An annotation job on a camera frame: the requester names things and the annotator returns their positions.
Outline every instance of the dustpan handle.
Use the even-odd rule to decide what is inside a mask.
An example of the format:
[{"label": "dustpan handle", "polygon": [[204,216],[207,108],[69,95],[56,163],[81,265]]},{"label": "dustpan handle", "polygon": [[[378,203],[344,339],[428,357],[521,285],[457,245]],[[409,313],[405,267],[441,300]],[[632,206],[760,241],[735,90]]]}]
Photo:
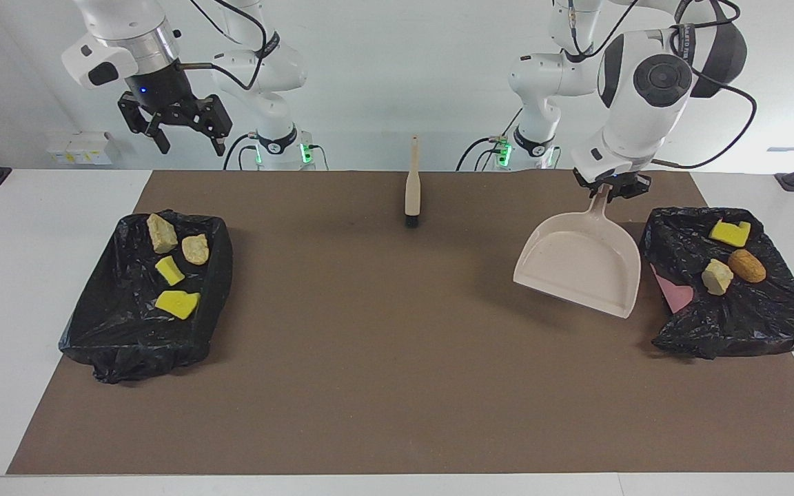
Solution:
[{"label": "dustpan handle", "polygon": [[611,185],[600,186],[599,192],[593,196],[593,201],[590,202],[590,210],[587,210],[587,213],[597,217],[605,217],[605,207],[608,207],[609,204],[610,191]]}]

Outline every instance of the yellow sponge piece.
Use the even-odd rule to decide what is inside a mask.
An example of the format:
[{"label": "yellow sponge piece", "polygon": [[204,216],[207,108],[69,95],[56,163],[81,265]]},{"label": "yellow sponge piece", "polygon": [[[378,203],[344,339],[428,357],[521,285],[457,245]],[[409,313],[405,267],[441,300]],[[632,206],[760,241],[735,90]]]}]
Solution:
[{"label": "yellow sponge piece", "polygon": [[176,266],[176,261],[174,261],[173,257],[168,256],[158,260],[158,263],[155,264],[155,268],[164,276],[164,279],[167,279],[168,285],[176,285],[180,280],[185,279],[179,267]]},{"label": "yellow sponge piece", "polygon": [[160,308],[179,318],[179,320],[186,320],[195,311],[199,301],[201,301],[201,293],[189,294],[185,291],[164,291],[155,300],[155,308]]},{"label": "yellow sponge piece", "polygon": [[719,220],[712,232],[709,233],[709,238],[724,242],[725,245],[731,245],[734,248],[743,248],[749,240],[749,232],[752,228],[750,223],[740,223],[736,226]]}]

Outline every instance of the black circular joint cap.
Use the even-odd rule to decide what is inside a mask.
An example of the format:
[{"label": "black circular joint cap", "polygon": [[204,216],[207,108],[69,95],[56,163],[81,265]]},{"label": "black circular joint cap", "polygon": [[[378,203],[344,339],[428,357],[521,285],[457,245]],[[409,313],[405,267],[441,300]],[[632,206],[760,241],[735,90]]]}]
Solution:
[{"label": "black circular joint cap", "polygon": [[633,73],[636,92],[653,107],[670,107],[691,89],[688,63],[674,54],[654,54]]}]

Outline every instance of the white wall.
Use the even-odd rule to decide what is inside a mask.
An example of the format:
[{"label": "white wall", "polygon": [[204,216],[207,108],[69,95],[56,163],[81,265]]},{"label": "white wall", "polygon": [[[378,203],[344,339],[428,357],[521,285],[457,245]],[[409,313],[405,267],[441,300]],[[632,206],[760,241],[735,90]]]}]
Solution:
[{"label": "white wall", "polygon": [[[183,31],[185,62],[230,48],[188,0],[160,1],[174,28]],[[755,167],[794,116],[794,3],[740,3],[744,16],[738,25],[750,56],[737,85],[758,97],[760,117],[741,145],[719,161],[720,169]],[[607,6],[598,40],[622,10]],[[267,12],[284,42],[308,61],[308,85],[286,97],[296,121],[327,148],[334,169],[401,169],[412,133],[422,135],[425,169],[451,169],[470,141],[500,132],[519,107],[507,85],[513,58],[556,51],[543,31],[547,0],[273,0]],[[639,9],[624,27],[670,24],[662,12]],[[171,128],[173,150],[161,156],[124,127],[116,108],[121,83],[88,91],[69,78],[60,53],[84,32],[71,0],[0,0],[0,26],[0,47],[5,47],[0,48],[0,73],[6,75],[0,76],[1,163],[44,164],[41,135],[73,126],[112,132],[123,153],[122,167],[205,169],[221,163],[206,138]],[[15,57],[22,63],[14,63]],[[205,73],[194,73],[192,84],[198,96],[214,92]],[[240,104],[227,94],[223,100],[234,131],[252,129]],[[593,95],[558,100],[564,109],[561,145],[585,138],[607,116]],[[662,157],[709,157],[733,137],[747,111],[746,101],[732,94],[693,101]],[[2,130],[7,139],[1,138]],[[14,143],[26,153],[16,153]]]}]

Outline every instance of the table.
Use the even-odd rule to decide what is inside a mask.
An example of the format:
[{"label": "table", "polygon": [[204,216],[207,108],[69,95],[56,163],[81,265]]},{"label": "table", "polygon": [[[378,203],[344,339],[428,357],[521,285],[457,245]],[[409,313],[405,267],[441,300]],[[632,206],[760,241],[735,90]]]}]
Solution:
[{"label": "table", "polygon": [[[8,349],[0,355],[0,474],[7,467],[10,456],[13,454],[23,429],[38,402],[41,393],[47,384],[54,364],[57,363],[59,353],[51,351],[52,338],[46,335],[34,335],[32,327],[34,322],[43,322],[45,326],[56,329],[62,327],[74,299],[84,285],[86,274],[95,263],[102,245],[105,244],[111,226],[117,219],[132,210],[139,192],[148,179],[147,172],[16,172],[9,185],[0,189],[0,211],[10,211],[9,216],[0,217],[0,296],[13,302],[20,302],[21,296],[30,288],[33,280],[48,277],[46,289],[48,292],[42,304],[17,304],[10,305],[7,310],[0,311],[0,333],[8,332],[16,335],[18,346]],[[699,175],[695,177],[699,188],[702,190],[706,201],[710,205],[746,207],[766,224],[768,234],[775,240],[775,244],[784,252],[784,257],[794,271],[794,197],[787,197],[771,188],[773,182],[768,176],[723,176]],[[31,220],[36,216],[49,216],[57,229],[47,232],[26,232],[25,226],[38,226]],[[63,238],[63,233],[69,232],[68,238]],[[7,241],[14,233],[24,235],[24,242],[32,246],[30,255],[21,260],[9,258],[12,252]],[[47,276],[46,264],[50,259],[45,254],[50,252],[53,242],[70,246],[70,255],[66,260],[58,260],[61,267],[69,270],[59,271],[59,276]],[[2,280],[10,279],[10,285],[3,288]],[[38,357],[28,360],[26,357]],[[791,484],[794,488],[794,475],[773,476],[755,475],[747,476],[747,488],[754,484],[762,484],[769,490],[781,487],[781,481]],[[717,476],[633,476],[627,474],[604,474],[583,476],[442,476],[442,477],[280,477],[269,479],[266,477],[192,477],[192,480],[224,484],[234,490],[245,487],[244,484],[271,484],[271,490],[289,493],[297,490],[302,484],[315,484],[325,490],[350,490],[352,484],[362,484],[362,488],[371,488],[381,484],[381,492],[388,488],[394,492],[411,490],[413,487],[425,488],[429,492],[436,492],[438,487],[443,490],[460,487],[499,487],[514,486],[517,492],[520,487],[529,490],[540,490],[542,487],[564,487],[569,490],[579,490],[584,484],[588,486],[583,493],[596,493],[592,487],[602,487],[604,494],[614,490],[614,483],[624,486],[626,494],[644,494],[637,490],[646,487],[672,487],[671,481],[688,480],[706,481],[713,487],[725,484],[732,487],[740,481],[725,475]],[[174,480],[185,482],[184,477],[142,477],[139,482],[135,479],[124,479],[122,482],[128,487],[148,487],[146,484],[173,484]],[[0,486],[19,487],[24,493],[32,490],[34,486],[45,486],[45,490],[57,490],[60,484],[80,483],[79,479],[72,483],[60,479],[0,479]],[[700,483],[694,483],[700,489]]]}]

